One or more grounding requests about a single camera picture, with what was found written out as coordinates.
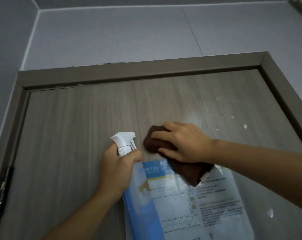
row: gray wall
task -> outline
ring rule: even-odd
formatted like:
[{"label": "gray wall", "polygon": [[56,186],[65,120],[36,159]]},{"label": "gray wall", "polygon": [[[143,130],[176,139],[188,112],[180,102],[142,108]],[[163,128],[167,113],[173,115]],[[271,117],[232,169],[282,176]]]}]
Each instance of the gray wall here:
[{"label": "gray wall", "polygon": [[0,128],[37,12],[31,0],[0,0]]},{"label": "gray wall", "polygon": [[136,6],[136,5],[187,5],[211,3],[238,3],[282,0],[35,0],[40,9],[94,7],[94,6]]},{"label": "gray wall", "polygon": [[302,99],[302,16],[285,1],[41,11],[23,69],[258,51]]}]

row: person's right arm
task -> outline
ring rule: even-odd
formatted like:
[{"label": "person's right arm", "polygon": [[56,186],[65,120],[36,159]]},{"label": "person's right arm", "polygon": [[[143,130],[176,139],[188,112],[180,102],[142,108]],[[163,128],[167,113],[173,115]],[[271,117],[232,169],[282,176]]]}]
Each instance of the person's right arm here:
[{"label": "person's right arm", "polygon": [[302,208],[302,154],[215,140],[193,124],[165,122],[163,126],[170,132],[153,132],[151,137],[177,147],[177,151],[160,148],[167,157],[229,168]]}]

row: white spray nozzle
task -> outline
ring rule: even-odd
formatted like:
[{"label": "white spray nozzle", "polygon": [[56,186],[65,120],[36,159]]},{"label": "white spray nozzle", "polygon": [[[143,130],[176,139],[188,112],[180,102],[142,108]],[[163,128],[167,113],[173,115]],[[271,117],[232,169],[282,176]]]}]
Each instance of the white spray nozzle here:
[{"label": "white spray nozzle", "polygon": [[133,138],[135,138],[134,132],[119,132],[111,137],[118,149],[125,146],[131,146],[132,149],[137,149],[134,144]]}]

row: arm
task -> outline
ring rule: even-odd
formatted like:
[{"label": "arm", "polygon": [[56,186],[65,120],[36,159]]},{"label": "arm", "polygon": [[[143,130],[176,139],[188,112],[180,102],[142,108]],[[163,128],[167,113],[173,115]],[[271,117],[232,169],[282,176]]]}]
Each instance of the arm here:
[{"label": "arm", "polygon": [[42,240],[92,239],[105,215],[129,186],[133,163],[142,158],[142,153],[138,149],[119,157],[117,146],[113,143],[101,158],[101,172],[96,193]]},{"label": "arm", "polygon": [[173,143],[159,152],[181,162],[207,162],[236,171],[302,208],[302,154],[209,138],[197,126],[165,122],[151,137]]}]

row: door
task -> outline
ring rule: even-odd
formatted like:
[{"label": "door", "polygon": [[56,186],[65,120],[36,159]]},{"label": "door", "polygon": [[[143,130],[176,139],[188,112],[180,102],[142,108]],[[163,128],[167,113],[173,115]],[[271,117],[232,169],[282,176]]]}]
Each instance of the door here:
[{"label": "door", "polygon": [[[142,148],[149,127],[164,120],[194,123],[213,138],[302,153],[258,70],[32,92],[0,239],[41,238],[93,194],[113,134],[133,131]],[[144,153],[146,161],[161,158]],[[233,176],[255,239],[302,239],[301,209]],[[125,239],[122,201],[96,239]]]}]

